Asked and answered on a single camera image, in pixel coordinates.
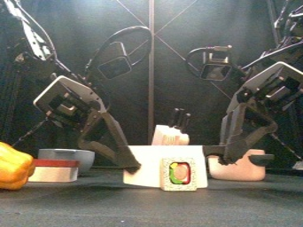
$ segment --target black table surface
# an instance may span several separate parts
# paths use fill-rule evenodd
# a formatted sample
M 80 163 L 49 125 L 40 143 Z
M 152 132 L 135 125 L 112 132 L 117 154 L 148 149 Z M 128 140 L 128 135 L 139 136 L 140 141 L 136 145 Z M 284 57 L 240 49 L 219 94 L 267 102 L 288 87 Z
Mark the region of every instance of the black table surface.
M 0 226 L 303 226 L 303 177 L 260 182 L 208 178 L 195 192 L 123 183 L 119 169 L 92 169 L 72 183 L 0 190 Z

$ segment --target yellow bell pepper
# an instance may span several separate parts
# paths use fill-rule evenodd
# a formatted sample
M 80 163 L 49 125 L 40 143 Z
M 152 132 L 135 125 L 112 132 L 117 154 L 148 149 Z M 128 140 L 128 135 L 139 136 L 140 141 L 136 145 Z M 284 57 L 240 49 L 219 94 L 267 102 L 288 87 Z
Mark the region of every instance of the yellow bell pepper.
M 33 157 L 0 142 L 0 189 L 19 190 L 33 173 Z

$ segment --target knife block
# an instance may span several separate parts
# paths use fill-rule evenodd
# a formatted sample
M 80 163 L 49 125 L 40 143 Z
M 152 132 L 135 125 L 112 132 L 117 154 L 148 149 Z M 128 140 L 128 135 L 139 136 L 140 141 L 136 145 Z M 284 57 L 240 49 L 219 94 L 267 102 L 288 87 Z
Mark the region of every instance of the knife block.
M 156 125 L 151 145 L 188 145 L 190 137 L 176 128 Z

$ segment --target black curtain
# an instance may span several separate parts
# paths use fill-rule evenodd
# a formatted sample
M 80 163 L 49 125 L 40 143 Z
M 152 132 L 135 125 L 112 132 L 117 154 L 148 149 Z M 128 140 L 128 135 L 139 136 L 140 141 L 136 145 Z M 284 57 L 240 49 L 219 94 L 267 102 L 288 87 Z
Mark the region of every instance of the black curtain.
M 149 24 L 148 0 L 27 0 L 21 4 L 48 32 L 60 61 L 77 74 L 84 73 L 93 51 L 115 32 Z M 184 108 L 192 115 L 191 144 L 216 145 L 222 118 L 238 84 L 231 80 L 210 82 L 194 77 L 186 71 L 183 59 L 199 47 L 232 45 L 234 62 L 243 67 L 274 48 L 267 1 L 160 0 L 155 1 L 154 10 L 154 122 L 167 124 L 171 110 Z M 145 60 L 129 74 L 103 84 L 111 95 L 109 112 L 120 122 L 129 145 L 148 143 L 148 72 Z M 41 87 L 23 78 L 8 143 L 44 119 L 32 105 L 40 91 Z M 49 122 L 17 148 L 35 155 L 39 148 L 75 148 L 76 137 L 75 132 Z

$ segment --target small bowl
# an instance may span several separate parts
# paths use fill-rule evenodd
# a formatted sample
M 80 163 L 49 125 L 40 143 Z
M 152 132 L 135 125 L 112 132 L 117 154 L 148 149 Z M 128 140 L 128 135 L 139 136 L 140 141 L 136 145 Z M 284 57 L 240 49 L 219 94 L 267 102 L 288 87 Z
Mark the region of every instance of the small bowl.
M 39 149 L 37 158 L 45 160 L 79 160 L 79 174 L 83 174 L 92 167 L 95 153 L 85 150 L 47 148 Z

